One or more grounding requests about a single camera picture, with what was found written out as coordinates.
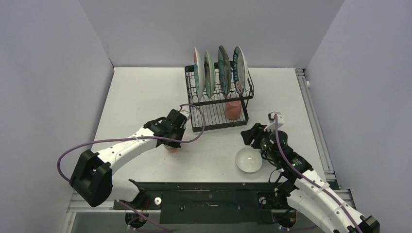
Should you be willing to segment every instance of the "robotic arm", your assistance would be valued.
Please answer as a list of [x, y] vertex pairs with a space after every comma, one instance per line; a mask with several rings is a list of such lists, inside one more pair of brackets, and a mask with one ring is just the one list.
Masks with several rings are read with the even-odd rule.
[[280, 174], [287, 181], [275, 188], [276, 200], [284, 207], [299, 210], [324, 232], [378, 233], [379, 222], [373, 216], [366, 218], [346, 204], [313, 167], [293, 151], [288, 145], [288, 135], [277, 131], [278, 119], [283, 124], [280, 113], [270, 113], [269, 125], [257, 123], [241, 132], [245, 145], [262, 150], [262, 156], [283, 170]]
[[93, 153], [83, 152], [70, 178], [70, 185], [95, 207], [107, 199], [133, 201], [139, 189], [132, 182], [112, 180], [113, 174], [127, 162], [160, 145], [179, 148], [190, 112], [171, 110], [167, 117], [147, 122], [130, 140]]

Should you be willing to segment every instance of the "dish rack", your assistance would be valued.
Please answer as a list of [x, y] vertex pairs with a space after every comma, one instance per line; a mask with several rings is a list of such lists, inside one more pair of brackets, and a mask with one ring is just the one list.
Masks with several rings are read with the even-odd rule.
[[[198, 106], [205, 114], [205, 131], [246, 125], [249, 120], [249, 115], [247, 114], [246, 108], [249, 100], [253, 98], [255, 92], [255, 87], [253, 85], [252, 77], [250, 76], [249, 71], [247, 75], [247, 81], [245, 82], [244, 92], [242, 95], [239, 95], [233, 81], [233, 62], [230, 62], [232, 79], [228, 96], [230, 96], [231, 98], [225, 99], [219, 81], [218, 63], [215, 62], [214, 66], [216, 72], [216, 85], [213, 95], [209, 98], [206, 94], [206, 91], [204, 91], [200, 99], [197, 97], [196, 93], [193, 66], [185, 67], [186, 87], [188, 91], [189, 103]], [[230, 120], [225, 117], [224, 108], [227, 102], [236, 100], [240, 100], [242, 105], [240, 117], [236, 120]], [[202, 116], [195, 108], [190, 107], [189, 109], [191, 114], [193, 132], [199, 132], [203, 127]]]

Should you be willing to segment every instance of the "tabletop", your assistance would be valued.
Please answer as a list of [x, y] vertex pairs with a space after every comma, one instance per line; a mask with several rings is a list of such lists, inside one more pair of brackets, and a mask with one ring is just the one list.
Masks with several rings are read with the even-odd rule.
[[[236, 153], [247, 146], [241, 131], [255, 123], [267, 124], [269, 112], [281, 112], [288, 144], [325, 178], [296, 73], [292, 68], [249, 68], [255, 96], [249, 100], [248, 124], [205, 131], [195, 142], [182, 144], [176, 153], [163, 146], [147, 151], [120, 168], [114, 178], [137, 182], [267, 182], [274, 170], [267, 161], [255, 173], [235, 164]], [[104, 105], [95, 140], [129, 137], [149, 120], [166, 116], [187, 103], [185, 71], [179, 68], [117, 67]], [[191, 123], [183, 140], [194, 138]], [[111, 146], [93, 145], [92, 151]]]

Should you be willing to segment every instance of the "white wall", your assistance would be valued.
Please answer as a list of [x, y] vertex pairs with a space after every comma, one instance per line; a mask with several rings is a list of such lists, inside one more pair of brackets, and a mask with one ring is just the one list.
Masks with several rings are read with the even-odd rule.
[[411, 232], [412, 1], [346, 0], [306, 75], [337, 173], [381, 232]]
[[56, 161], [93, 138], [112, 72], [77, 0], [0, 2], [0, 232], [60, 231], [72, 188]]
[[79, 0], [115, 67], [182, 67], [240, 46], [251, 67], [306, 67], [343, 0]]

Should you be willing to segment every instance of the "cup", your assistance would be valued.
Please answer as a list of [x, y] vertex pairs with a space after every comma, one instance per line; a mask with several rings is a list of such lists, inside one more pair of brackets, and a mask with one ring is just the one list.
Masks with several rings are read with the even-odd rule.
[[224, 107], [224, 115], [230, 120], [236, 120], [237, 118], [239, 118], [241, 111], [242, 104], [240, 100], [227, 102], [226, 106]]

